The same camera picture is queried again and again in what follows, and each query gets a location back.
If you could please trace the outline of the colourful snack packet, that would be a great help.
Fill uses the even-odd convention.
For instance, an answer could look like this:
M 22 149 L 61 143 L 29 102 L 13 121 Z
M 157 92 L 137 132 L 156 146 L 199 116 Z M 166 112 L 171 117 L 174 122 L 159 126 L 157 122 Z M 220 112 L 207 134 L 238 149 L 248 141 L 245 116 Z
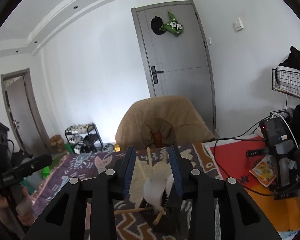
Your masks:
M 261 185 L 268 187 L 276 178 L 271 156 L 266 155 L 256 166 L 249 171 Z

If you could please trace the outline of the red orange mat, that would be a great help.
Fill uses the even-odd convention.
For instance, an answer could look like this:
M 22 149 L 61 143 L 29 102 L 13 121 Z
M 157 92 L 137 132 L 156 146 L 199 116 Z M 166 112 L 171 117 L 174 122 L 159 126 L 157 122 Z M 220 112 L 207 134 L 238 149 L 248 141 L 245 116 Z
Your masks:
M 223 179 L 234 177 L 239 182 L 264 196 L 247 191 L 253 200 L 258 204 L 264 214 L 271 221 L 277 231 L 294 231 L 300 229 L 300 206 L 298 198 L 275 200 L 271 191 L 264 187 L 257 178 L 250 173 L 261 160 L 262 156 L 246 157 L 247 150 L 263 148 L 264 142 L 257 135 L 246 135 L 242 141 L 225 140 L 215 143 L 204 143 L 209 155 L 217 158 L 218 173 Z

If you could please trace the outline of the green panda bag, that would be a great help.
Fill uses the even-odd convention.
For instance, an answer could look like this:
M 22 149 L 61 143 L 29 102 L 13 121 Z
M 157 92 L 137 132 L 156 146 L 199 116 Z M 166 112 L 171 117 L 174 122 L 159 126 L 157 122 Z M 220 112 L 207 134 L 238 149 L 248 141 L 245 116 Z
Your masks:
M 168 19 L 169 21 L 167 23 L 164 23 L 160 30 L 162 31 L 168 31 L 171 34 L 178 36 L 184 31 L 183 25 L 175 18 L 175 16 L 168 12 Z

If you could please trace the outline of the white wall switch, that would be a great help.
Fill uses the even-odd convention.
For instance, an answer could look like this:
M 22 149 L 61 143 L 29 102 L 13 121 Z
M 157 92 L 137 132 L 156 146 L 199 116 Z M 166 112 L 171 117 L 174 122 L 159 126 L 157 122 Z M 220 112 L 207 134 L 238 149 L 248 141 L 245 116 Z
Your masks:
M 239 17 L 234 21 L 234 29 L 235 31 L 240 31 L 244 29 L 243 22 Z

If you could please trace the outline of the wooden chopstick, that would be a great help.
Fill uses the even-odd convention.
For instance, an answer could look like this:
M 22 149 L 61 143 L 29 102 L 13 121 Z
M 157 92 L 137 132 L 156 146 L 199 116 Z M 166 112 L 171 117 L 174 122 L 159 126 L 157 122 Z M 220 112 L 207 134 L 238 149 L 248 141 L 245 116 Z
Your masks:
M 153 225 L 158 225 L 162 216 L 166 215 L 166 211 L 162 206 L 159 207 L 159 214 L 157 215 L 156 219 L 153 221 Z
M 136 212 L 141 212 L 141 211 L 147 211 L 147 210 L 152 210 L 153 207 L 142 207 L 138 209 L 124 209 L 124 210 L 115 210 L 114 214 L 115 215 L 120 215 L 124 213 L 136 213 Z
M 153 167 L 151 149 L 149 147 L 147 147 L 147 156 L 148 156 L 149 166 Z
M 140 173 L 145 181 L 144 187 L 150 187 L 150 185 L 151 185 L 150 166 L 147 165 L 145 162 L 140 161 L 139 158 L 136 158 L 136 163 L 137 163 Z

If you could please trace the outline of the grey side door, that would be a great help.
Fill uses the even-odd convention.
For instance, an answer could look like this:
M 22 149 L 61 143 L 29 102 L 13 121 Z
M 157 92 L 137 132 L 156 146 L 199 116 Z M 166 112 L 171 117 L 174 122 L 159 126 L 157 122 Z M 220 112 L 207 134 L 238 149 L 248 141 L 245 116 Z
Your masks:
M 52 154 L 50 138 L 34 97 L 30 69 L 2 74 L 0 77 L 6 113 L 19 147 L 35 157 Z

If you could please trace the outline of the grey room door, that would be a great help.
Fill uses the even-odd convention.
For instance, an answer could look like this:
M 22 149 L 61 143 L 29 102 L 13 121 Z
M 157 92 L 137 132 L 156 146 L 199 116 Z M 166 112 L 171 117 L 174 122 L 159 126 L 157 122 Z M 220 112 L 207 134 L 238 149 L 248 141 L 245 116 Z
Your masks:
M 175 16 L 180 35 L 156 34 L 158 21 Z M 150 96 L 184 96 L 210 131 L 216 128 L 216 105 L 209 50 L 193 1 L 158 3 L 132 9 Z

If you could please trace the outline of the black hat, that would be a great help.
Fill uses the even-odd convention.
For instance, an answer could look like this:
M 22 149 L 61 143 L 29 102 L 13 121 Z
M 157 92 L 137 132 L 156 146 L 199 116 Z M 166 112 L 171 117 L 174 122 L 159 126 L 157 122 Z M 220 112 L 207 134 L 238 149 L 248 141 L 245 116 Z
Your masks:
M 163 27 L 163 25 L 163 21 L 160 17 L 155 16 L 154 18 L 152 18 L 151 29 L 156 35 L 162 35 L 166 32 L 166 29 Z

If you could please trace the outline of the black shoe rack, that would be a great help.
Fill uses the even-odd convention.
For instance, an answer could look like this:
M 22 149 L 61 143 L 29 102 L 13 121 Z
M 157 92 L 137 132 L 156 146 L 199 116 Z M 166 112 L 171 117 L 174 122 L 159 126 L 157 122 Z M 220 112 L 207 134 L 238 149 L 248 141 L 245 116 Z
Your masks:
M 93 122 L 70 126 L 65 129 L 64 135 L 74 154 L 97 152 L 104 147 Z

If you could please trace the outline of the cardboard box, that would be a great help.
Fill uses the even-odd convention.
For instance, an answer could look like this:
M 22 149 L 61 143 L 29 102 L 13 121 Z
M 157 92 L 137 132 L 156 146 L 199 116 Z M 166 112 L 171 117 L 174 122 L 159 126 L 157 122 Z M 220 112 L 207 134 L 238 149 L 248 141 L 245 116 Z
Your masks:
M 50 146 L 57 153 L 61 153 L 66 150 L 64 140 L 60 134 L 54 135 L 50 138 Z

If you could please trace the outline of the white plastic spoon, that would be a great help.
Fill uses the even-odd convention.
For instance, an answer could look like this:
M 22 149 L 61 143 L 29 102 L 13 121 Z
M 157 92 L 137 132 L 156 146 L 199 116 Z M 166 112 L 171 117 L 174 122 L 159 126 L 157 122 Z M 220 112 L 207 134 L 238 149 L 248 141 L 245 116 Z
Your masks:
M 165 186 L 165 191 L 168 196 L 170 195 L 173 184 L 174 184 L 173 174 L 170 174 L 170 176 L 166 180 L 166 186 Z

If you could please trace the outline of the white plastic fork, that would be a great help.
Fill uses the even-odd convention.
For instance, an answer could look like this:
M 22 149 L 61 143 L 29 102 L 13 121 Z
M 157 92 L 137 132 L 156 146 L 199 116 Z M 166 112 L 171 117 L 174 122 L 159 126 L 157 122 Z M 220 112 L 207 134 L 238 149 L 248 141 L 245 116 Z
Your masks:
M 143 186 L 143 198 L 155 208 L 160 207 L 165 186 L 165 180 L 147 178 Z

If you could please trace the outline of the tan cushioned chair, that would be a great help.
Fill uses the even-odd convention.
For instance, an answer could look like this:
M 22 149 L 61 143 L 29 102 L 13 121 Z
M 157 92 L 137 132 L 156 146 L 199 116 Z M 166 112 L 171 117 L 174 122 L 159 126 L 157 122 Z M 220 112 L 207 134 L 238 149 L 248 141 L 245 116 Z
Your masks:
M 207 142 L 214 138 L 193 104 L 183 96 L 135 102 L 122 118 L 115 140 L 121 150 Z

